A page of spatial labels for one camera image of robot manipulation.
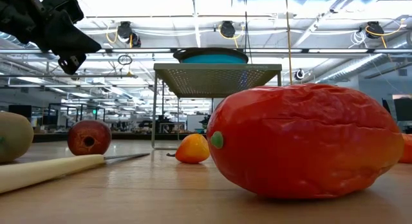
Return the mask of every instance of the apple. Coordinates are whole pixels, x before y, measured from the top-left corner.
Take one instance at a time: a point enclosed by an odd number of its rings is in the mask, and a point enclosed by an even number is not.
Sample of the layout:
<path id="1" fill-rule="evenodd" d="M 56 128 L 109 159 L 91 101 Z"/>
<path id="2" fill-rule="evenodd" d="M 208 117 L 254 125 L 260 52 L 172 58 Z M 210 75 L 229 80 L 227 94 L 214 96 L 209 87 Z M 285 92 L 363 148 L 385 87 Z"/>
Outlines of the apple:
<path id="1" fill-rule="evenodd" d="M 100 121 L 82 120 L 69 130 L 67 143 L 75 156 L 104 154 L 110 146 L 111 131 Z"/>

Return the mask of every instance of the wooden table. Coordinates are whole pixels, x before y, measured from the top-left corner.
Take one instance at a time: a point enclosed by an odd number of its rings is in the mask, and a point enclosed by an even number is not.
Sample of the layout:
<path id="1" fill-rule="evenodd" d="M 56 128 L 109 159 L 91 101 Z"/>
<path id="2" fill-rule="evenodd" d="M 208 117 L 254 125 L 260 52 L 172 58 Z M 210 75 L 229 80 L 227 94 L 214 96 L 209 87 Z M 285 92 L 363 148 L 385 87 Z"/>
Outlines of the wooden table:
<path id="1" fill-rule="evenodd" d="M 112 145 L 107 155 L 150 150 L 148 141 Z M 1 195 L 0 223 L 412 223 L 412 165 L 399 164 L 370 189 L 341 199 L 277 201 L 230 183 L 211 159 L 184 165 L 167 152 Z M 42 143 L 20 161 L 70 155 L 64 142 Z"/>

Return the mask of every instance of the yellow cable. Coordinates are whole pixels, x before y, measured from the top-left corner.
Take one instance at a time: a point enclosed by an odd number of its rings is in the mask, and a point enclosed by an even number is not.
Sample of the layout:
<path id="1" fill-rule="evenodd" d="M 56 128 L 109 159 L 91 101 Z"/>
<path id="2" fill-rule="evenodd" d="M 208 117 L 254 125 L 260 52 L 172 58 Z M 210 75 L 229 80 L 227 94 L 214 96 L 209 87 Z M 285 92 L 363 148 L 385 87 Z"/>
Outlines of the yellow cable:
<path id="1" fill-rule="evenodd" d="M 237 37 L 231 37 L 231 38 L 225 37 L 224 35 L 222 35 L 221 32 L 220 32 L 220 28 L 221 28 L 221 25 L 219 25 L 219 34 L 220 34 L 224 39 L 234 40 L 234 44 L 236 45 L 236 48 L 239 48 L 238 42 L 237 42 L 236 39 L 239 38 L 239 37 L 242 35 L 243 31 L 245 30 L 245 27 L 242 26 L 242 32 L 241 32 Z"/>
<path id="2" fill-rule="evenodd" d="M 402 28 L 402 23 L 403 23 L 403 21 L 400 21 L 399 28 L 398 28 L 396 31 L 393 31 L 393 32 L 391 32 L 391 33 L 386 33 L 386 34 L 373 33 L 373 32 L 371 32 L 371 31 L 368 30 L 369 26 L 367 26 L 367 27 L 365 28 L 365 31 L 368 32 L 368 33 L 370 33 L 370 34 L 372 34 L 372 35 L 376 35 L 376 36 L 379 36 L 379 37 L 389 36 L 389 35 L 392 35 L 392 34 L 395 34 L 395 33 L 399 32 L 399 30 Z"/>
<path id="3" fill-rule="evenodd" d="M 117 41 L 117 30 L 116 30 L 116 36 L 115 36 L 115 40 L 114 40 L 114 41 L 112 41 L 112 40 L 109 38 L 109 32 L 106 32 L 106 39 L 107 39 L 110 43 L 116 42 L 116 41 Z"/>
<path id="4" fill-rule="evenodd" d="M 381 36 L 380 38 L 382 39 L 382 42 L 384 43 L 385 48 L 388 48 L 388 47 L 386 46 L 386 42 L 385 42 L 384 37 L 383 37 L 383 36 Z"/>
<path id="5" fill-rule="evenodd" d="M 290 25 L 289 25 L 289 5 L 288 0 L 286 0 L 286 24 L 288 26 L 288 49 L 289 49 L 289 81 L 290 85 L 293 84 L 292 78 L 292 43 L 290 41 Z"/>

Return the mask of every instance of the black cable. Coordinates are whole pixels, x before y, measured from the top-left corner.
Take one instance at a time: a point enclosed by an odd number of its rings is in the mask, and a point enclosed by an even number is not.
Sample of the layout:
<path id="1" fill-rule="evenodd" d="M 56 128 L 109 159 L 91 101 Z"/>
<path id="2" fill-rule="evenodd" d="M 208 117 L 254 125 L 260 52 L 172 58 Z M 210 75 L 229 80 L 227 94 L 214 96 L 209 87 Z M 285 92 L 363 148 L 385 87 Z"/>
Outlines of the black cable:
<path id="1" fill-rule="evenodd" d="M 245 38 L 245 52 L 246 52 L 246 48 L 247 45 L 249 45 L 249 55 L 250 55 L 250 63 L 253 64 L 253 60 L 252 60 L 252 48 L 250 47 L 250 38 L 249 38 L 249 27 L 248 27 L 248 21 L 247 21 L 247 0 L 243 0 L 243 2 L 245 3 L 245 34 L 246 34 L 246 38 Z"/>
<path id="2" fill-rule="evenodd" d="M 133 59 L 128 54 L 123 54 L 117 59 L 117 62 L 122 66 L 127 66 L 133 62 Z"/>

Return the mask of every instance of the metal stand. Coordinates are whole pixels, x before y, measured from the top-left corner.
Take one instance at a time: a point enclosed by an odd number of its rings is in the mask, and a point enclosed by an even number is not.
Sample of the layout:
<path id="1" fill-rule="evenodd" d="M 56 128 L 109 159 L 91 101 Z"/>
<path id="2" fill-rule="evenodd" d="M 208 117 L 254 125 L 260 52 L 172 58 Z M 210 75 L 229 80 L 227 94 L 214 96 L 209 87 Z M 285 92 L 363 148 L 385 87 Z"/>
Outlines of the metal stand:
<path id="1" fill-rule="evenodd" d="M 156 147 L 155 146 L 155 139 L 156 139 L 156 102 L 157 102 L 157 81 L 158 75 L 157 72 L 154 73 L 154 94 L 153 94 L 153 116 L 152 116 L 152 148 L 155 150 L 177 150 L 178 146 L 176 147 Z M 178 98 L 178 140 L 180 139 L 179 134 L 179 110 L 180 110 L 180 103 Z"/>
<path id="2" fill-rule="evenodd" d="M 154 64 L 152 148 L 175 149 L 155 147 L 158 77 L 178 97 L 177 136 L 180 140 L 181 98 L 225 98 L 244 89 L 263 86 L 275 76 L 277 85 L 282 86 L 281 72 L 281 64 Z"/>

